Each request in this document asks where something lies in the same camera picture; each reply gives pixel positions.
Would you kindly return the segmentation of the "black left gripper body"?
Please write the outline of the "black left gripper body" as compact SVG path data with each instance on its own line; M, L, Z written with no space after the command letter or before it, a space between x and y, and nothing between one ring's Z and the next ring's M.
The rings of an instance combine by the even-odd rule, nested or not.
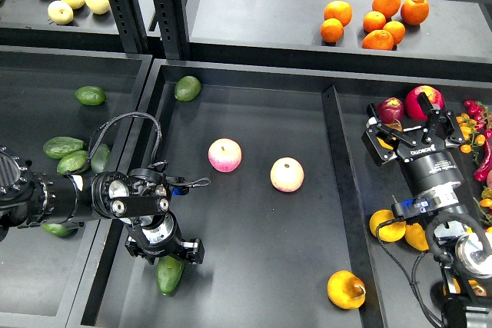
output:
M181 235L176 216L171 212L126 220L128 232L125 247L132 257L141 257L153 264L157 258L170 256L189 264L202 264L204 245L198 238L185 240Z

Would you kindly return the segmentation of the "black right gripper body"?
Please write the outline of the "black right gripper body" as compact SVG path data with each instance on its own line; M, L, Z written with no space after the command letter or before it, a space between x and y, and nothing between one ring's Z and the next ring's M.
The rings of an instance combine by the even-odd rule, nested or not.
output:
M464 177L451 153L442 144L407 147L396 150L401 172L414 198L424 197L436 187L450 191L464 183Z

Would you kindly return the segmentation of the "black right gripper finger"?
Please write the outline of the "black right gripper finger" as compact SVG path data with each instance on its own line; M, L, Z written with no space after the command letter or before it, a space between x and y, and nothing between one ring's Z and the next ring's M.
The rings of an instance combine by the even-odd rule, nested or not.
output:
M465 143L462 130L453 111L443 110L439 105L432 104L425 93L420 93L417 96L417 102L427 117L421 139L423 144L431 144L438 132L444 135L442 139L445 144Z
M421 126L406 128L402 131L384 124L373 103L367 106L369 119L362 134L362 141L374 163L381 167L390 161L410 163L414 160L412 150L417 149L416 133Z

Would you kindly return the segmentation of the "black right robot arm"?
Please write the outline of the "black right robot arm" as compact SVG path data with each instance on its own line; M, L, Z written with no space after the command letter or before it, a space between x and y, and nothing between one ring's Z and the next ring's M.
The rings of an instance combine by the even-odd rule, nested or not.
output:
M396 200L392 219L378 224L381 230L406 221L423 227L428 253L439 263L444 302L436 317L424 304L416 270L405 274L422 313L435 327L489 327L491 296L478 296L471 281L491 278L491 235L465 210L455 194L464 182L449 148L464 142L452 111L430 103L426 94L417 97L426 117L424 124L402 131L388 127L374 104L362 141L377 166L398 161L412 194Z

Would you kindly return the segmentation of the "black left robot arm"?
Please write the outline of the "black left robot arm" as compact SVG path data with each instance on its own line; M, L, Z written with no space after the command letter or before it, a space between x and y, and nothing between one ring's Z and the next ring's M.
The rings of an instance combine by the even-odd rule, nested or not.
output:
M210 184L207 177L187 181L165 173L167 161L152 161L127 174L106 171L93 176L80 170L64 174L36 173L7 147L1 148L1 236L12 227L46 224L79 227L101 219L120 220L128 232L125 246L133 257L149 263L172 256L201 264L204 246L198 238L181 236L171 212L174 195Z

